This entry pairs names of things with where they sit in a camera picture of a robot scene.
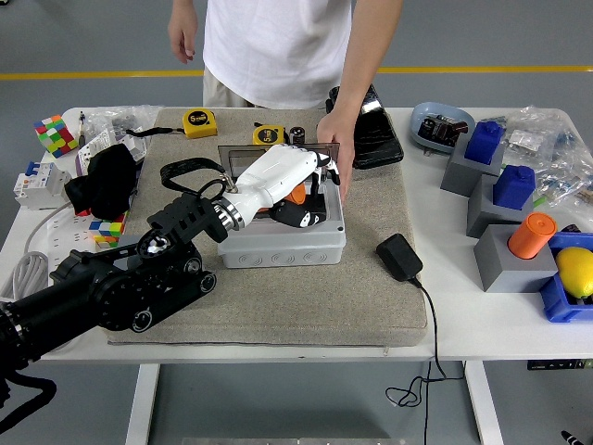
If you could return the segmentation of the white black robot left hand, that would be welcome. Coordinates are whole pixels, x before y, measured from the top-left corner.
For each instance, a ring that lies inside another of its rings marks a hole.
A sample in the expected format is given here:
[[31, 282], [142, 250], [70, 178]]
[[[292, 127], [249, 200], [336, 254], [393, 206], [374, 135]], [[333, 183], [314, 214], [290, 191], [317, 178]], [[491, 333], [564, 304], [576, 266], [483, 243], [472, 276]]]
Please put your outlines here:
[[320, 177], [322, 169], [330, 173], [334, 184], [340, 184], [339, 170], [331, 157], [302, 147], [274, 145], [237, 178], [234, 192], [222, 194], [216, 201], [217, 209], [227, 218], [230, 230], [241, 230], [259, 210], [272, 208], [309, 176]]

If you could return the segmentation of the person's right hand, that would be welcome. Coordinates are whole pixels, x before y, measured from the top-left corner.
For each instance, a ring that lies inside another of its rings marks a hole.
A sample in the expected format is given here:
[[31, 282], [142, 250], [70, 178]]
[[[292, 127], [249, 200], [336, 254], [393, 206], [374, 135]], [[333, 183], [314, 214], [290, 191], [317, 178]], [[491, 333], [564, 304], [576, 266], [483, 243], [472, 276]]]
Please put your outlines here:
[[170, 50], [183, 64], [194, 60], [197, 23], [190, 21], [171, 21], [168, 27]]

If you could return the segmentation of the person's left hand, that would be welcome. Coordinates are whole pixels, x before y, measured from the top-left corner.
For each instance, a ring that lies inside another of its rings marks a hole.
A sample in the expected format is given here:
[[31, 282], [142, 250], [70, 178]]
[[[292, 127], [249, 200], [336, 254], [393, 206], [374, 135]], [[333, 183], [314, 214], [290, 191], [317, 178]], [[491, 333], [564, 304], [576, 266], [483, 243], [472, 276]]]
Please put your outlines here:
[[324, 116], [317, 126], [319, 143], [338, 143], [338, 157], [336, 161], [340, 175], [340, 197], [343, 203], [347, 200], [348, 189], [351, 184], [353, 162], [355, 158], [354, 130], [358, 112], [354, 113], [335, 106]]

